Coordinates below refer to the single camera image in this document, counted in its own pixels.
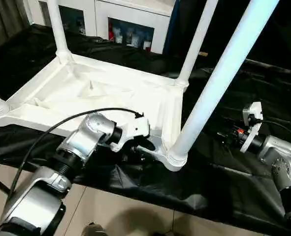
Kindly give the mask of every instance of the white cabinet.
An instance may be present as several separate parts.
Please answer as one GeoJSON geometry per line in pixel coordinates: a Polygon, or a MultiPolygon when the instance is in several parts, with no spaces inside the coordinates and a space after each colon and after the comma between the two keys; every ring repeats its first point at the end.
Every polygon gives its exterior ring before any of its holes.
{"type": "MultiPolygon", "coordinates": [[[[47,0],[27,0],[27,3],[32,18],[30,21],[39,25],[51,24],[48,8],[46,8],[47,0]]],[[[79,31],[82,31],[82,28],[84,28],[85,35],[96,36],[94,0],[60,0],[59,6],[65,28],[78,28],[79,31]]]]}
{"type": "MultiPolygon", "coordinates": [[[[47,0],[24,0],[28,4],[30,22],[51,26],[47,0]]],[[[112,31],[109,22],[124,22],[126,30],[135,27],[143,36],[134,36],[138,47],[162,53],[175,0],[60,0],[60,14],[65,30],[79,32],[87,36],[109,39],[112,31]]],[[[121,32],[122,43],[127,40],[127,32],[121,32]]]]}
{"type": "Polygon", "coordinates": [[[152,39],[151,51],[155,53],[162,53],[166,34],[168,30],[170,14],[172,12],[174,1],[172,6],[164,10],[146,8],[142,5],[133,4],[133,1],[119,1],[111,0],[110,2],[96,0],[96,26],[97,35],[109,39],[108,37],[108,22],[109,19],[116,19],[124,22],[134,23],[140,26],[149,27],[154,30],[152,39]]]}

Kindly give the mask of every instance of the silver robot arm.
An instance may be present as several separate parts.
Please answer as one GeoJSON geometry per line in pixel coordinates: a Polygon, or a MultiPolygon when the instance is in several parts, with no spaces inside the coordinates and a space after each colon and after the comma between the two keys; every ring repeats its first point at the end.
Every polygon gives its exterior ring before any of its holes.
{"type": "Polygon", "coordinates": [[[271,175],[285,210],[285,220],[291,226],[291,143],[271,135],[260,139],[258,131],[263,121],[260,102],[244,108],[243,118],[249,130],[237,130],[238,138],[242,141],[241,152],[253,152],[261,162],[271,168],[271,175]]]}
{"type": "Polygon", "coordinates": [[[119,151],[126,141],[147,137],[149,132],[145,117],[117,127],[102,114],[87,115],[59,145],[49,165],[38,168],[6,203],[0,219],[0,236],[52,236],[65,213],[62,199],[97,145],[119,151]]]}

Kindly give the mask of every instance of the floor tile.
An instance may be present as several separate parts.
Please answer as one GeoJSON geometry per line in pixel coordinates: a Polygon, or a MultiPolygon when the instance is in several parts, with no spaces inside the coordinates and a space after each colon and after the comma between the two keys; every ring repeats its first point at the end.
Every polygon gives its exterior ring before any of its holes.
{"type": "Polygon", "coordinates": [[[234,226],[175,211],[174,232],[182,236],[261,236],[234,226]]]}
{"type": "Polygon", "coordinates": [[[173,211],[101,190],[86,188],[65,236],[79,236],[91,222],[110,236],[148,236],[170,230],[173,211]]]}
{"type": "Polygon", "coordinates": [[[63,236],[65,234],[66,229],[69,226],[69,223],[72,219],[72,216],[75,213],[75,210],[80,202],[84,190],[85,190],[84,186],[74,184],[66,198],[63,199],[63,203],[66,206],[66,212],[61,223],[57,228],[55,236],[63,236]]]}

